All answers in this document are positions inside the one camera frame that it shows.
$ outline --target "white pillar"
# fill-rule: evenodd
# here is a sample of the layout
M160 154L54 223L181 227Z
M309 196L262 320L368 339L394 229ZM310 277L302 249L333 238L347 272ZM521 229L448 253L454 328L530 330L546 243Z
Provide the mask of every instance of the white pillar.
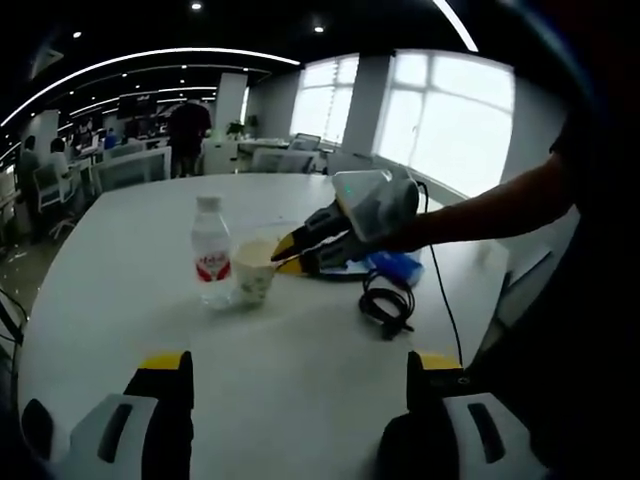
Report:
M29 135L36 137L35 152L38 158L45 158L51 153L51 141L58 136L58 110L45 110L29 121L22 132L21 140L24 141Z
M360 57L342 150L371 155L389 76L389 55Z
M223 73L216 95L214 128L223 135L231 122L240 120L244 89L247 88L247 76L237 73Z

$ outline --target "person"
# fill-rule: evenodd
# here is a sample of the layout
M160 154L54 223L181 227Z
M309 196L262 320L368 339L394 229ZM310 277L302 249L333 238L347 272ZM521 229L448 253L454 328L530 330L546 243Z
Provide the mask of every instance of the person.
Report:
M30 135L24 141L24 149L16 166L16 187L20 190L20 194L27 206L29 221L31 222L32 240L37 242L41 236L41 218L38 210L38 189L36 188L33 172L38 169L40 162L38 161L38 155L34 151L35 146L36 137Z
M620 157L607 155L618 144L613 130L580 109L566 119L544 164L476 198L418 215L381 245L409 252L511 237L576 205L580 222L544 291L468 369L472 381L529 427L533 451L563 478L573 478L594 455L620 454L624 438L615 438L625 437L613 430L625 425L626 365L633 364L628 355L637 337L613 290L622 288L613 285L629 261L616 235L626 202L616 187Z
M169 117L171 177L196 174L196 163L202 151L202 139L211 128L209 110L188 102L176 108Z
M47 156L42 166L53 165L56 171L58 183L63 192L71 190L71 173L69 172L69 163L65 155L65 143L61 138L54 138L51 141L51 154Z
M113 147L116 146L116 143L118 143L118 137L116 137L116 134L113 131L113 128L110 128L107 131L107 135L104 137L104 149L111 150Z

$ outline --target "red bottle label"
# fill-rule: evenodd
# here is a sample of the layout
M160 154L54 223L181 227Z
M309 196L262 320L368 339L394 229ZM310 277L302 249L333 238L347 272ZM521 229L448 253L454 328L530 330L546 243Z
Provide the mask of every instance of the red bottle label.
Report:
M196 272L201 282L217 282L231 275L231 262L227 252L205 255L196 260Z

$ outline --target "white chair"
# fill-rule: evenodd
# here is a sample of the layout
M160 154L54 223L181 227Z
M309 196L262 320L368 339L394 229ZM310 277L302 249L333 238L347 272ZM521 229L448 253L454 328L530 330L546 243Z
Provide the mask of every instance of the white chair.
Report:
M317 135L308 135L306 133L296 133L296 136L289 144L289 150L299 150L304 152L313 152L320 145L320 137Z
M131 155L133 153L138 153L144 151L146 147L146 143L144 142L135 142L135 143L127 143L126 145L120 145L118 147L113 147L110 150L105 150L102 154L102 161L108 162L113 160L114 158L120 158L127 155Z
M142 183L167 180L171 175L171 147L146 150L93 167L98 194Z
M70 188L65 189L60 179L56 174L56 169L53 164L40 167L33 172L33 178L36 184L36 190L38 192L38 211L42 211L52 205L59 204L64 207L70 205L71 200L76 192L75 182L69 182ZM65 227L74 228L75 222L68 216L60 220L56 225L49 230L49 235L57 240Z
M320 152L258 148L253 154L251 172L254 173L309 173Z
M237 168L238 142L205 139L202 150L204 175L233 173Z
M327 175L335 175L338 172L372 170L373 168L373 159L369 157L343 152L335 152L327 156Z

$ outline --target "white table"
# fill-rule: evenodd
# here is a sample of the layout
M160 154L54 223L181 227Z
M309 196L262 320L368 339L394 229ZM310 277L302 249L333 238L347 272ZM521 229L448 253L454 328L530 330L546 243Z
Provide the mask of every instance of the white table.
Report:
M225 196L234 239L284 233L329 204L330 179L218 175L102 195L62 246L25 333L19 406L39 399L65 434L143 359L193 353L191 478L352 479L387 422L405 412L411 348L455 355L430 255L415 288L413 334L393 342L358 312L352 284L276 276L257 310L211 314L199 306L190 228L199 193ZM436 248L465 363L495 309L507 266L497 242Z

